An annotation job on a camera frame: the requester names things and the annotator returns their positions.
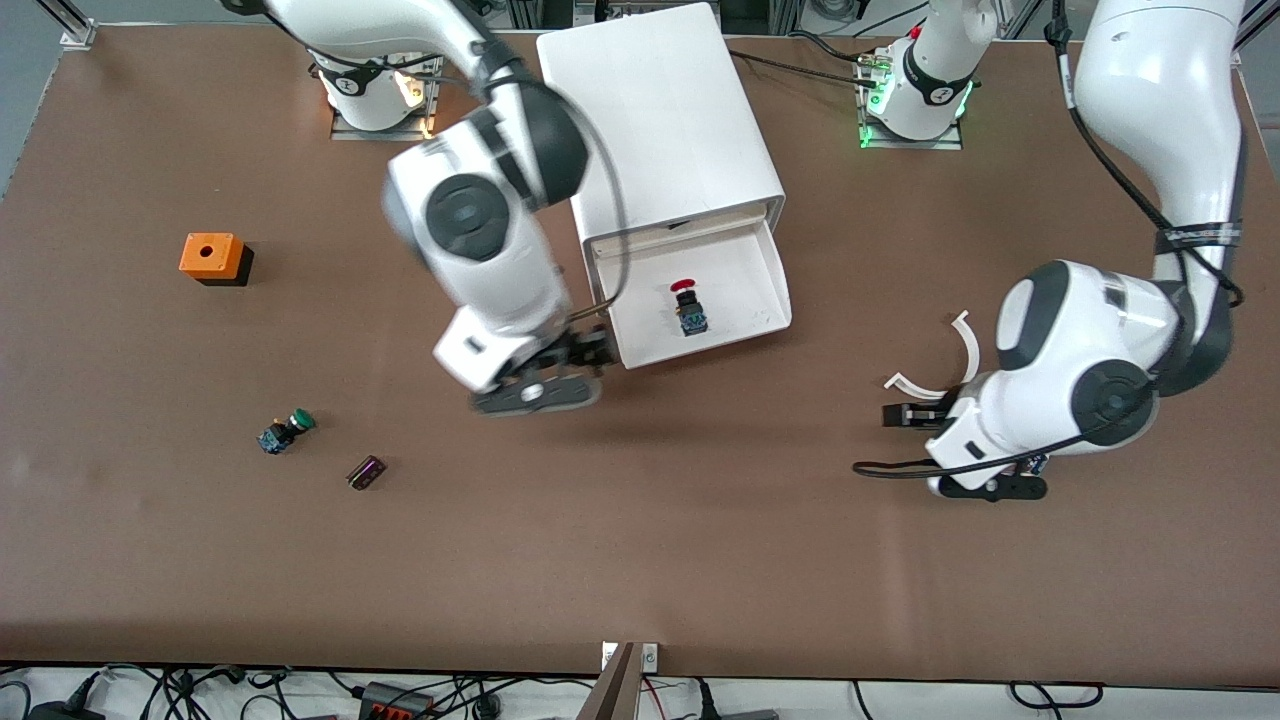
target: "metal frame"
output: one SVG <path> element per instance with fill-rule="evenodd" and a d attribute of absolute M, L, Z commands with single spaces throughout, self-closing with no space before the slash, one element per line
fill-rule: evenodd
<path fill-rule="evenodd" d="M 1260 0 L 1244 10 L 1235 33 L 1235 49 L 1244 47 L 1262 35 L 1271 20 L 1280 17 L 1280 0 Z"/>
<path fill-rule="evenodd" d="M 1018 4 L 1021 3 L 1021 9 L 1018 9 Z M 1004 40 L 1018 40 L 1021 37 L 1023 32 L 1027 31 L 1027 26 L 1030 24 L 1032 18 L 1041 9 L 1044 0 L 1001 0 L 997 3 L 997 15 L 1000 15 L 1000 37 Z"/>
<path fill-rule="evenodd" d="M 88 50 L 97 35 L 97 23 L 81 12 L 70 0 L 36 0 L 50 18 L 63 26 L 64 50 Z"/>

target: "white box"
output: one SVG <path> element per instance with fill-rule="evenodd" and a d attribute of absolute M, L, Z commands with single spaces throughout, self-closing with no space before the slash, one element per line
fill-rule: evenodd
<path fill-rule="evenodd" d="M 609 309 L 622 365 L 639 368 L 781 331 L 791 296 L 773 228 L 782 183 L 704 3 L 538 38 L 547 85 L 600 131 L 621 176 L 631 277 Z M 618 282 L 618 222 L 593 151 L 571 200 L 596 301 Z M 692 278 L 709 329 L 685 337 L 673 282 Z"/>

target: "power cable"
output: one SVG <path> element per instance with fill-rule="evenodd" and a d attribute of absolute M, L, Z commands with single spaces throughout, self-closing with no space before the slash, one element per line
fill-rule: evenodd
<path fill-rule="evenodd" d="M 867 700 L 863 698 L 863 687 L 858 683 L 858 680 L 851 680 L 851 684 L 854 685 L 854 697 L 858 698 L 858 710 L 863 711 L 863 717 L 867 720 L 876 720 L 872 717 L 872 711 L 867 710 Z"/>
<path fill-rule="evenodd" d="M 749 60 L 749 61 L 753 61 L 753 63 L 763 63 L 765 65 L 773 65 L 774 68 L 782 68 L 783 70 L 791 70 L 792 73 L 800 73 L 800 74 L 819 77 L 819 78 L 824 78 L 824 79 L 833 79 L 833 81 L 837 81 L 837 82 L 845 82 L 845 83 L 849 83 L 849 85 L 856 85 L 859 87 L 867 87 L 867 88 L 874 88 L 876 87 L 876 81 L 872 81 L 872 79 L 851 78 L 851 77 L 845 77 L 845 76 L 837 76 L 837 74 L 833 74 L 833 73 L 824 73 L 822 70 L 813 70 L 813 69 L 809 69 L 809 68 L 801 68 L 800 65 L 788 65 L 787 63 L 780 63 L 778 60 L 771 60 L 768 58 L 759 58 L 756 55 L 748 55 L 746 53 L 739 53 L 737 50 L 730 50 L 728 54 L 732 55 L 732 56 L 735 56 L 735 58 L 741 58 L 744 60 Z"/>
<path fill-rule="evenodd" d="M 18 720 L 27 720 L 27 716 L 31 715 L 31 685 L 23 683 L 22 680 L 8 680 L 5 683 L 0 683 L 0 691 L 5 688 L 18 688 L 22 691 L 22 717 Z"/>
<path fill-rule="evenodd" d="M 791 32 L 787 33 L 787 37 L 803 37 L 803 38 L 808 40 L 809 42 L 813 42 L 823 53 L 831 55 L 832 58 L 835 58 L 837 60 L 844 60 L 846 63 L 856 63 L 858 61 L 858 55 L 856 54 L 850 55 L 847 53 L 841 53 L 840 50 L 836 50 L 835 47 L 832 47 L 826 40 L 823 40 L 822 37 L 819 37 L 819 36 L 817 36 L 817 35 L 814 35 L 814 33 L 812 33 L 812 32 L 809 32 L 806 29 L 794 29 L 794 31 L 791 31 Z"/>
<path fill-rule="evenodd" d="M 653 680 L 645 678 L 644 684 L 649 689 L 649 698 L 653 700 L 653 706 L 658 708 L 658 719 L 667 720 L 667 711 L 662 708 L 662 701 L 658 700 L 658 691 L 653 687 Z"/>
<path fill-rule="evenodd" d="M 1030 685 L 1036 688 L 1036 691 L 1039 692 L 1041 697 L 1044 698 L 1044 702 L 1032 702 L 1029 700 L 1024 700 L 1023 696 L 1018 694 L 1018 685 Z M 1048 710 L 1053 714 L 1055 720 L 1062 720 L 1064 710 L 1084 710 L 1085 707 L 1093 707 L 1094 705 L 1102 702 L 1102 685 L 1089 685 L 1089 687 L 1097 691 L 1097 694 L 1080 702 L 1059 702 L 1057 700 L 1053 700 L 1053 696 L 1051 696 L 1048 691 L 1044 689 L 1044 685 L 1042 685 L 1041 683 L 1020 683 L 1020 682 L 1009 683 L 1009 692 L 1010 694 L 1014 696 L 1014 700 L 1018 702 L 1018 705 L 1021 705 L 1023 707 L 1034 710 L 1037 712 L 1039 712 L 1041 710 Z"/>

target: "floor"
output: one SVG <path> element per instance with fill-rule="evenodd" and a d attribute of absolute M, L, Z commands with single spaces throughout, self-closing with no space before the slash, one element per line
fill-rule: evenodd
<path fill-rule="evenodd" d="M 915 0 L 874 0 L 863 20 L 847 24 L 806 12 L 803 26 L 819 33 L 851 35 L 916 4 Z M 1094 5 L 1094 0 L 1068 3 L 1073 27 L 1083 28 Z M 78 6 L 102 23 L 257 22 L 228 13 L 218 0 L 79 0 Z M 1047 1 L 1042 4 L 1024 37 L 1039 36 L 1048 6 Z M 906 32 L 923 15 L 924 10 L 906 13 L 878 27 L 877 32 Z M 495 12 L 490 23 L 503 27 L 506 13 Z M 33 0 L 0 0 L 0 68 L 5 70 L 0 74 L 0 199 L 22 155 L 45 86 L 58 65 L 60 35 L 60 28 Z M 1240 55 L 1268 155 L 1280 159 L 1280 23 L 1267 28 Z M 1280 170 L 1276 160 L 1272 167 Z"/>
<path fill-rule="evenodd" d="M 35 705 L 65 701 L 95 667 L 44 667 L 18 670 L 0 680 L 18 680 L 29 687 Z M 193 670 L 197 676 L 201 670 Z M 340 673 L 338 678 L 347 685 L 380 682 L 410 689 L 438 683 L 424 692 L 435 697 L 442 707 L 451 702 L 453 691 L 448 676 L 394 675 Z M 266 674 L 251 674 L 251 680 L 262 683 Z M 543 679 L 543 683 L 521 682 L 498 693 L 500 720 L 552 720 L 575 717 L 586 700 L 589 688 L 566 678 Z M 509 680 L 488 680 L 486 691 Z M 657 702 L 641 697 L 636 706 L 636 720 L 691 720 L 703 711 L 699 685 L 689 678 L 653 678 Z M 1033 720 L 1051 719 L 1048 711 L 1037 712 L 1018 705 L 1009 685 L 991 683 L 895 683 L 859 682 L 865 714 L 858 706 L 854 684 L 845 680 L 724 680 L 707 679 L 716 710 L 730 719 L 731 714 L 769 711 L 778 720 L 893 720 L 899 717 L 947 717 L 948 720 Z M 133 720 L 147 702 L 155 687 L 140 670 L 110 670 L 101 676 L 88 696 L 87 708 L 101 712 L 108 720 Z M 246 702 L 261 697 L 265 689 L 248 687 L 250 683 L 230 685 L 218 679 L 201 684 L 196 701 L 214 720 L 275 720 L 284 717 L 271 696 L 266 701 Z M 296 717 L 320 720 L 328 717 L 358 717 L 360 703 L 324 673 L 297 671 L 280 683 L 280 691 Z M 1093 688 L 1048 685 L 1057 702 L 1088 701 L 1097 692 Z M 479 688 L 468 687 L 463 697 L 470 700 Z M 1038 692 L 1023 685 L 1019 694 L 1030 702 L 1043 702 Z M 0 717 L 22 717 L 23 696 L 17 689 L 0 693 Z M 160 697 L 151 706 L 150 717 L 170 720 L 169 703 Z M 1244 691 L 1161 691 L 1148 688 L 1106 688 L 1102 700 L 1084 710 L 1062 710 L 1070 720 L 1263 720 L 1280 716 L 1280 694 L 1275 692 Z M 465 710 L 444 715 L 440 720 L 468 720 Z M 178 712 L 177 720 L 188 720 Z"/>

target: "black connector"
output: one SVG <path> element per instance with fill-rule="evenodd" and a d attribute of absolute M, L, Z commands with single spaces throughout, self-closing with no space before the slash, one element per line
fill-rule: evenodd
<path fill-rule="evenodd" d="M 712 688 L 707 680 L 698 678 L 698 689 L 703 693 L 703 714 L 699 720 L 719 720 L 719 712 L 716 711 L 716 698 L 712 697 Z"/>
<path fill-rule="evenodd" d="M 498 720 L 499 715 L 502 715 L 502 698 L 493 693 L 477 697 L 471 706 L 471 716 L 475 720 Z"/>
<path fill-rule="evenodd" d="M 1056 49 L 1066 50 L 1066 44 L 1071 40 L 1071 27 L 1066 22 L 1066 15 L 1055 15 L 1044 26 L 1044 42 Z"/>
<path fill-rule="evenodd" d="M 76 698 L 76 693 L 72 693 L 72 700 Z M 67 706 L 72 702 L 45 702 L 31 708 L 27 714 L 27 720 L 106 720 L 106 716 L 100 712 L 93 712 L 92 710 L 84 710 L 82 705 L 79 710 L 69 710 Z"/>
<path fill-rule="evenodd" d="M 67 698 L 67 702 L 61 703 L 63 712 L 74 716 L 76 714 L 84 711 L 84 706 L 88 705 L 88 693 L 93 689 L 93 682 L 97 680 L 97 676 L 101 673 L 101 670 L 95 670 L 92 675 L 84 678 L 84 682 L 76 688 L 72 697 Z"/>

